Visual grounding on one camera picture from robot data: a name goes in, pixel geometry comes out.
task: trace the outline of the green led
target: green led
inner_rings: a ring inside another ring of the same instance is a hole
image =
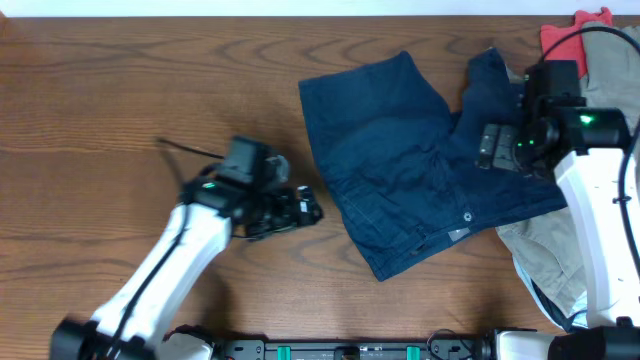
[[[591,124],[596,118],[593,116],[589,116],[589,115],[580,115],[580,121],[582,121],[583,124],[585,125],[589,125]]]

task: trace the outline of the wooden tabletop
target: wooden tabletop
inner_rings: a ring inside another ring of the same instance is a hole
[[[617,24],[640,23],[618,18]],[[127,281],[175,204],[157,135],[225,153],[273,145],[326,218],[234,240],[174,325],[271,339],[424,339],[438,328],[558,332],[485,231],[379,283],[315,170],[302,79],[411,53],[461,108],[467,60],[497,47],[516,72],[542,24],[570,17],[16,19],[0,42],[0,359],[43,359],[67,314],[87,319]],[[176,153],[187,174],[206,159]]]

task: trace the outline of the blue cloth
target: blue cloth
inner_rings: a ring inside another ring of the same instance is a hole
[[[555,184],[476,168],[484,125],[522,116],[495,49],[469,62],[469,81],[459,114],[406,52],[299,84],[316,166],[379,281],[483,229],[566,206]]]

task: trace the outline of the gray fabric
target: gray fabric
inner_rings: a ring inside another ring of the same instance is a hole
[[[640,41],[640,27],[622,31]],[[612,34],[592,32],[582,36],[588,74],[580,80],[580,87],[587,105],[619,108],[633,131],[640,116],[640,56]],[[637,150],[636,162],[640,147]],[[636,180],[640,179],[639,168]],[[565,316],[580,310],[575,305],[586,291],[586,278],[568,209],[500,226],[497,231],[517,262]]]

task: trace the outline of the red fabric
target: red fabric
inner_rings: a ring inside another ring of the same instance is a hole
[[[611,11],[603,7],[602,13],[590,14],[586,11],[576,12],[575,22],[573,26],[567,28],[559,28],[553,25],[542,25],[540,28],[540,42],[542,43],[542,51],[547,51],[556,41],[566,35],[579,30],[582,25],[590,21],[599,21],[601,23],[613,26],[613,14]],[[565,41],[558,46],[546,58],[547,60],[575,60],[578,62],[578,74],[582,77],[587,73],[587,60],[582,47],[582,36],[577,35]]]

